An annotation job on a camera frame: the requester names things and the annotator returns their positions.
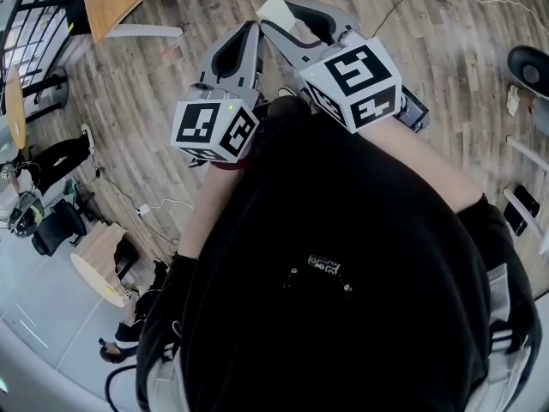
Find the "table leg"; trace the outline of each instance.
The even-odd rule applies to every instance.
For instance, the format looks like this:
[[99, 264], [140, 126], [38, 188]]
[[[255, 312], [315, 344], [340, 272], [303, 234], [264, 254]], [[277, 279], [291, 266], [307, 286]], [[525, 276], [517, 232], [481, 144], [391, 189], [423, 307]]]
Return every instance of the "table leg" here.
[[534, 230], [535, 234], [538, 235], [541, 239], [545, 238], [545, 234], [540, 224], [532, 217], [532, 214], [528, 212], [528, 209], [521, 203], [521, 201], [516, 198], [516, 195], [513, 192], [505, 188], [504, 196], [509, 200], [509, 203], [513, 205], [516, 211], [521, 215], [524, 221]]
[[547, 163], [538, 153], [536, 153], [523, 143], [516, 141], [511, 136], [507, 136], [507, 143], [517, 151], [526, 155], [532, 162], [534, 162], [538, 167], [543, 169], [546, 173], [549, 173], [549, 163]]
[[133, 265], [139, 260], [139, 253], [136, 248], [125, 237], [118, 243], [117, 251], [114, 254], [114, 262], [117, 266], [124, 260], [126, 261], [125, 266], [117, 273], [120, 281], [122, 281]]
[[47, 106], [42, 110], [38, 110], [36, 113], [33, 113], [30, 116], [27, 116], [27, 124], [30, 124], [36, 119], [40, 119], [42, 116], [45, 116], [48, 113], [55, 112], [59, 108], [63, 108], [63, 104], [61, 102], [58, 102], [57, 104], [53, 104], [52, 106]]
[[183, 35], [180, 27], [155, 26], [148, 24], [119, 24], [106, 37], [172, 37]]
[[52, 76], [51, 78], [36, 82], [35, 84], [27, 86], [23, 89], [23, 98], [27, 98], [31, 94], [43, 92], [47, 88], [60, 86], [67, 81], [67, 76]]

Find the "black office chair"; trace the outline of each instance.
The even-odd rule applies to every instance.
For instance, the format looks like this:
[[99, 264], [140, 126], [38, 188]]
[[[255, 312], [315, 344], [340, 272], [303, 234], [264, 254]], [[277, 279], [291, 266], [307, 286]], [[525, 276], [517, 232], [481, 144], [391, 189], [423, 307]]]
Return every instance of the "black office chair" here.
[[57, 203], [53, 207], [53, 213], [40, 223], [33, 235], [33, 246], [36, 251], [42, 256], [52, 257], [57, 248], [73, 234], [77, 237], [70, 244], [78, 245], [81, 237], [87, 234], [80, 213], [64, 200]]
[[513, 76], [537, 96], [549, 99], [549, 56], [529, 45], [515, 47], [507, 58]]

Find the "shoe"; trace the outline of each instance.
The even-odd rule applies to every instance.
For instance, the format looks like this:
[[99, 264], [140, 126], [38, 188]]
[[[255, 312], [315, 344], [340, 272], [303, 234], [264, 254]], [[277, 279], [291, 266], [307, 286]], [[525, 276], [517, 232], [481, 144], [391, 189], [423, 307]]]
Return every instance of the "shoe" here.
[[511, 116], [515, 116], [520, 102], [521, 98], [518, 97], [518, 87], [510, 84], [509, 91], [507, 92], [507, 111]]
[[168, 270], [168, 267], [170, 266], [166, 261], [162, 261], [161, 259], [159, 258], [155, 258], [153, 260], [154, 262], [154, 271], [156, 272], [156, 270], [162, 270], [162, 271], [167, 271]]
[[87, 137], [87, 141], [89, 142], [89, 154], [94, 155], [95, 154], [95, 142], [94, 142], [94, 136], [92, 135], [92, 131], [89, 128], [88, 124], [82, 124], [81, 127], [82, 134], [85, 134]]
[[297, 95], [289, 87], [280, 87], [278, 89], [278, 97], [281, 98], [282, 96], [297, 96]]

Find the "black t-shirt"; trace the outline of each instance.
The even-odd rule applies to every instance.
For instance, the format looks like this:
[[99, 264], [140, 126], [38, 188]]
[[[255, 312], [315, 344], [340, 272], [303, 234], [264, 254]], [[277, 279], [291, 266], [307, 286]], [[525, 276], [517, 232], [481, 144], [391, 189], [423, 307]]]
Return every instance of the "black t-shirt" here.
[[175, 341], [192, 412], [463, 410], [487, 374], [486, 272], [503, 263], [510, 323], [533, 347], [523, 385], [540, 324], [498, 210], [483, 198], [455, 215], [324, 115], [288, 125], [200, 260], [172, 266], [143, 332], [138, 399], [146, 407], [148, 369]]

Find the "black pants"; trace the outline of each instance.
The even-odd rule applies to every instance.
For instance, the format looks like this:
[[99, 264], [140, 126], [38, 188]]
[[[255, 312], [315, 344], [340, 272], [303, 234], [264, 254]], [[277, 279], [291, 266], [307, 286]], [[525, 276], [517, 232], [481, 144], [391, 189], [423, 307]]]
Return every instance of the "black pants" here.
[[82, 135], [78, 139], [70, 139], [49, 147], [32, 161], [32, 165], [26, 165], [25, 169], [31, 173], [33, 183], [44, 195], [52, 185], [77, 168], [88, 157], [89, 140]]
[[160, 291], [168, 275], [167, 267], [162, 268], [156, 266], [154, 269], [154, 282], [148, 288], [148, 291], [137, 301], [136, 304], [136, 317], [145, 318], [148, 315], [148, 312], [151, 311], [151, 308], [154, 305], [156, 299], [160, 296]]

